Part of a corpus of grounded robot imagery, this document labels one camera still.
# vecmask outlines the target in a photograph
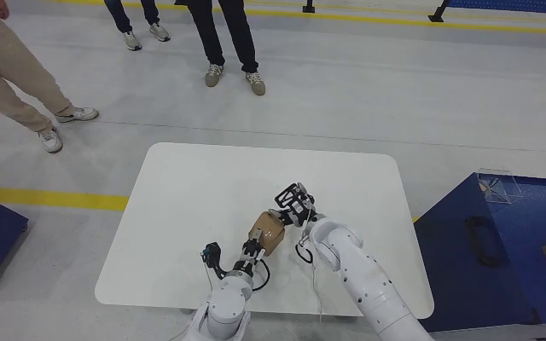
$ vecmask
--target transparent plastic holder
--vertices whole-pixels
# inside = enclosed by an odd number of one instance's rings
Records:
[[[487,202],[513,204],[523,198],[520,186],[509,170],[481,168],[478,171],[478,183]]]

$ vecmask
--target jeans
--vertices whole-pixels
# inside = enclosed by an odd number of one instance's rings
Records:
[[[242,0],[218,0],[224,12],[224,18],[228,24],[229,34],[235,46],[237,57],[242,63],[242,71],[256,72],[256,52],[254,50],[253,36],[247,22],[244,4]],[[212,0],[189,0],[189,12],[194,17],[197,31],[201,37],[205,55],[212,64],[222,66],[225,59],[222,56],[222,46],[216,33],[214,20],[212,19]]]
[[[144,17],[146,18],[146,21],[150,25],[160,22],[160,12],[157,10],[157,7],[155,7],[155,0],[141,0],[140,2],[144,8]],[[104,3],[106,4],[106,7],[108,7],[120,32],[127,33],[133,30],[129,18],[127,18],[127,14],[125,14],[125,11],[123,10],[121,0],[104,0]]]

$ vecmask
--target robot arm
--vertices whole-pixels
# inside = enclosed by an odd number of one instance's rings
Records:
[[[269,275],[269,269],[261,259],[265,249],[258,242],[258,229],[242,247],[242,253],[231,271],[220,267],[220,246],[208,244],[201,253],[206,266],[213,269],[221,280],[219,288],[197,309],[188,326],[184,341],[240,341],[248,323],[250,313],[245,311],[247,300],[253,291],[253,269],[262,262]]]
[[[363,240],[351,228],[315,212],[315,200],[305,187],[293,184],[276,197],[287,207],[276,214],[285,224],[302,226],[307,221],[304,238],[309,239],[318,256],[334,272],[339,272],[354,304],[383,341],[433,341],[413,316],[386,272],[368,252]]]

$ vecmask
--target khaki pants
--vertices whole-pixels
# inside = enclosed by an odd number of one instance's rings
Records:
[[[50,131],[51,120],[17,97],[6,80],[36,97],[55,115],[70,116],[75,110],[53,76],[0,20],[0,113],[32,131]]]

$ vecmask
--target floor marking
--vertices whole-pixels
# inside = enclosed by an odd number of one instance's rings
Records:
[[[37,189],[0,188],[0,203],[44,205],[90,210],[124,211],[129,197],[90,193],[41,191]]]
[[[56,3],[75,3],[83,5],[101,5],[104,6],[104,2],[101,0],[50,0]],[[140,3],[125,3],[126,7],[142,7]],[[175,9],[175,10],[188,10],[186,6],[170,5],[164,3],[157,4],[158,9]],[[213,12],[221,12],[221,9],[215,7]],[[458,30],[479,30],[479,31],[494,31],[494,32],[519,32],[519,33],[541,33],[546,34],[546,28],[539,27],[523,27],[523,26],[496,26],[496,25],[481,25],[481,24],[462,24],[455,22],[430,22],[428,20],[406,20],[406,19],[394,19],[394,18],[377,18],[377,17],[364,17],[346,14],[321,14],[321,13],[300,13],[289,12],[281,10],[268,10],[268,9],[246,9],[249,15],[264,15],[264,16],[284,16],[293,18],[308,18],[308,19],[323,19],[323,20],[338,20],[338,21],[355,21],[355,22],[368,22],[374,24],[388,24],[388,25],[401,25],[401,26],[425,26],[435,28],[450,28]]]

